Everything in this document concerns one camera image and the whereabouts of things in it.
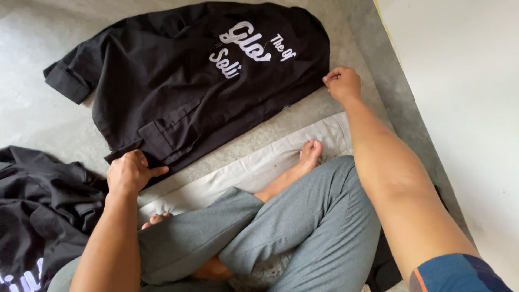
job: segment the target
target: hand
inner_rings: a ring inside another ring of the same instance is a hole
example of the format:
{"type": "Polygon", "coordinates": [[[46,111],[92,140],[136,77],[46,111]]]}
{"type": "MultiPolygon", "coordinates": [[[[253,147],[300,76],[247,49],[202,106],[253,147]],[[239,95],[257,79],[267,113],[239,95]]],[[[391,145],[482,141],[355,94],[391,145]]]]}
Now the hand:
{"type": "Polygon", "coordinates": [[[333,98],[340,102],[351,97],[360,98],[360,76],[353,68],[339,66],[323,77],[323,82],[333,98]]]}
{"type": "Polygon", "coordinates": [[[169,171],[169,167],[162,166],[148,168],[148,160],[141,150],[133,150],[121,158],[112,161],[106,176],[110,191],[125,191],[137,194],[150,178],[161,176],[169,171]]]}

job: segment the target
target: gray pants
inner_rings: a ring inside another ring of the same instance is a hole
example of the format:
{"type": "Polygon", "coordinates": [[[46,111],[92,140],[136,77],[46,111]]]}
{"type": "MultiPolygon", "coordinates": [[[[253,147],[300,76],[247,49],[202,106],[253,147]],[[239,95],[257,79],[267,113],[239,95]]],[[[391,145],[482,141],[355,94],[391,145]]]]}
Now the gray pants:
{"type": "MultiPolygon", "coordinates": [[[[359,292],[370,271],[380,222],[352,156],[335,158],[263,204],[235,188],[205,209],[139,232],[142,292],[232,291],[226,282],[188,277],[212,256],[235,274],[297,247],[269,291],[359,292]]],[[[68,291],[79,258],[63,267],[49,292],[68,291]]]]}

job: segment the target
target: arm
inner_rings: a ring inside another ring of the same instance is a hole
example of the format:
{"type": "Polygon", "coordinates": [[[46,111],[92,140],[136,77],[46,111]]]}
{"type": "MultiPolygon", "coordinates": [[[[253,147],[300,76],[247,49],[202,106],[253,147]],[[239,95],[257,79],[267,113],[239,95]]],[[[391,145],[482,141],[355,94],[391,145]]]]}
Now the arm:
{"type": "Polygon", "coordinates": [[[323,81],[346,110],[360,181],[405,282],[432,258],[452,253],[479,257],[443,207],[416,154],[361,100],[355,70],[337,67],[323,81]]]}
{"type": "Polygon", "coordinates": [[[140,150],[112,162],[104,213],[83,251],[70,291],[139,291],[137,195],[151,177],[168,172],[167,167],[147,167],[140,150]]]}

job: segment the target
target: white fabric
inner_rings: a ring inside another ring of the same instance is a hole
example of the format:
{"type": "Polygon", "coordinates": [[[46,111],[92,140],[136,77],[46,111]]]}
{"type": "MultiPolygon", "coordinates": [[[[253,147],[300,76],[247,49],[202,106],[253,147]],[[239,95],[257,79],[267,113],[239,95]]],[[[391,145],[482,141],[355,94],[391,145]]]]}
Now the white fabric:
{"type": "Polygon", "coordinates": [[[298,161],[299,151],[309,139],[323,143],[322,161],[353,153],[346,113],[335,114],[141,207],[139,225],[148,222],[153,214],[177,215],[208,207],[230,187],[249,193],[261,190],[298,161]]]}

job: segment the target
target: blue sleeve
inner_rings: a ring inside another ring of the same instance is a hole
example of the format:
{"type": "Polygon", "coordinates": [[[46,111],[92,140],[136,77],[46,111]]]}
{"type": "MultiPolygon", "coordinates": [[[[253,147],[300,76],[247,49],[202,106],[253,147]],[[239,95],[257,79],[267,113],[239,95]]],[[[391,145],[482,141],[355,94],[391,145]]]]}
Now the blue sleeve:
{"type": "Polygon", "coordinates": [[[512,292],[482,259],[450,254],[426,261],[409,279],[411,292],[512,292]]]}

